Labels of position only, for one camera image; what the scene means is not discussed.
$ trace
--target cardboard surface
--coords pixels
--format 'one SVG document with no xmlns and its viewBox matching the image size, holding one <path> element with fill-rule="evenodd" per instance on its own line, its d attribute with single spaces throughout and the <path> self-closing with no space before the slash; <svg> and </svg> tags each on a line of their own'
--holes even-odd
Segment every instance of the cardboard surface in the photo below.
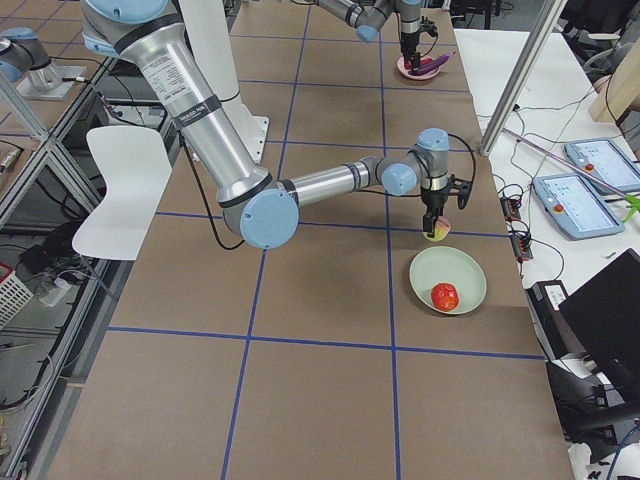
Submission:
<svg viewBox="0 0 640 480">
<path fill-rule="evenodd" d="M 428 13 L 446 47 L 446 14 Z M 243 3 L 240 86 L 252 113 L 271 118 L 274 176 L 401 156 L 428 127 L 479 140 L 460 65 L 431 87 L 389 86 L 392 45 L 353 39 L 317 7 Z M 368 74 L 343 66 L 372 46 Z M 452 171 L 468 178 L 454 148 Z M 304 207 L 283 247 L 225 252 L 180 158 L 49 478 L 176 478 L 187 461 L 194 479 L 572 478 L 489 165 L 478 162 L 472 203 L 449 202 L 457 233 L 442 244 L 480 263 L 488 295 L 445 317 L 408 287 L 411 258 L 432 245 L 419 199 L 345 195 Z M 135 445 L 114 447 L 123 436 Z"/>
</svg>

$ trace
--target pink plate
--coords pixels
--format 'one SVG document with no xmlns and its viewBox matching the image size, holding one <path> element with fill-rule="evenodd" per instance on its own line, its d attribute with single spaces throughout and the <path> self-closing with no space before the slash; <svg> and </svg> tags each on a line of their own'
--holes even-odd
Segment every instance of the pink plate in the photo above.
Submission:
<svg viewBox="0 0 640 480">
<path fill-rule="evenodd" d="M 438 67 L 435 70 L 432 70 L 431 72 L 425 73 L 424 75 L 411 75 L 409 72 L 407 72 L 407 69 L 404 68 L 403 57 L 400 57 L 398 59 L 398 63 L 396 65 L 398 66 L 398 70 L 400 70 L 400 73 L 411 80 L 428 80 L 430 78 L 435 77 L 440 71 L 440 67 Z"/>
</svg>

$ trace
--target toy fruit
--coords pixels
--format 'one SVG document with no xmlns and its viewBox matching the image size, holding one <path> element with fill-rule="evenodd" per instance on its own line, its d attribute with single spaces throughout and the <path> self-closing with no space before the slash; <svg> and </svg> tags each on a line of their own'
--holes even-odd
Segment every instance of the toy fruit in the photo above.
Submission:
<svg viewBox="0 0 640 480">
<path fill-rule="evenodd" d="M 449 312 L 458 306 L 460 298 L 456 287 L 450 283 L 438 283 L 431 290 L 431 301 L 433 306 L 443 312 Z"/>
<path fill-rule="evenodd" d="M 451 224 L 449 223 L 449 220 L 441 215 L 436 221 L 436 228 L 433 238 L 428 237 L 426 233 L 423 233 L 422 235 L 430 242 L 439 242 L 449 234 L 449 230 L 451 230 Z"/>
</svg>

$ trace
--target blue joint cap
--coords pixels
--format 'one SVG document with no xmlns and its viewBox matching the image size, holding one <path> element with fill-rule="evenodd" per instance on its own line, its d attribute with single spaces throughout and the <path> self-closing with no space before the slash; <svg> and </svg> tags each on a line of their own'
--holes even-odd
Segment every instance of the blue joint cap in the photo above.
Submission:
<svg viewBox="0 0 640 480">
<path fill-rule="evenodd" d="M 86 0 L 103 17 L 119 23 L 147 23 L 160 15 L 169 0 Z"/>
<path fill-rule="evenodd" d="M 37 40 L 36 32 L 27 27 L 9 28 L 4 32 L 0 32 L 0 37 L 6 37 L 9 40 Z"/>
<path fill-rule="evenodd" d="M 449 134 L 441 128 L 428 128 L 420 132 L 416 143 L 427 150 L 447 152 L 449 151 Z"/>
<path fill-rule="evenodd" d="M 17 82 L 22 77 L 22 72 L 7 62 L 0 62 L 0 72 L 3 73 L 11 83 Z"/>
<path fill-rule="evenodd" d="M 358 38 L 365 43 L 373 42 L 378 36 L 378 33 L 378 30 L 370 27 L 369 25 L 360 25 L 356 28 L 356 35 L 358 35 Z"/>
<path fill-rule="evenodd" d="M 269 188 L 253 197 L 242 211 L 240 233 L 257 248 L 276 248 L 286 243 L 298 227 L 296 201 L 286 192 Z"/>
<path fill-rule="evenodd" d="M 382 173 L 382 185 L 391 195 L 400 197 L 418 185 L 418 176 L 409 165 L 394 163 Z"/>
<path fill-rule="evenodd" d="M 100 55 L 105 55 L 107 57 L 120 58 L 118 52 L 116 52 L 113 45 L 105 42 L 99 38 L 90 37 L 86 34 L 82 34 L 84 37 L 84 46 L 87 50 L 91 50 L 94 53 L 99 53 Z"/>
</svg>

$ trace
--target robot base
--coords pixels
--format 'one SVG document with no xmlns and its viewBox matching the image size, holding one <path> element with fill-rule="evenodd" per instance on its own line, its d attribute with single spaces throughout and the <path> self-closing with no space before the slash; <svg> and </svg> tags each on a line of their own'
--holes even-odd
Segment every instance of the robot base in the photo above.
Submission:
<svg viewBox="0 0 640 480">
<path fill-rule="evenodd" d="M 80 77 L 84 75 L 86 70 L 86 67 L 58 66 L 58 71 L 62 78 Z M 18 84 L 18 92 L 20 92 L 23 98 L 28 100 L 63 100 L 74 85 L 75 82 L 62 82 L 62 85 L 56 88 L 49 91 L 42 91 L 34 88 L 31 81 L 25 78 Z"/>
</svg>

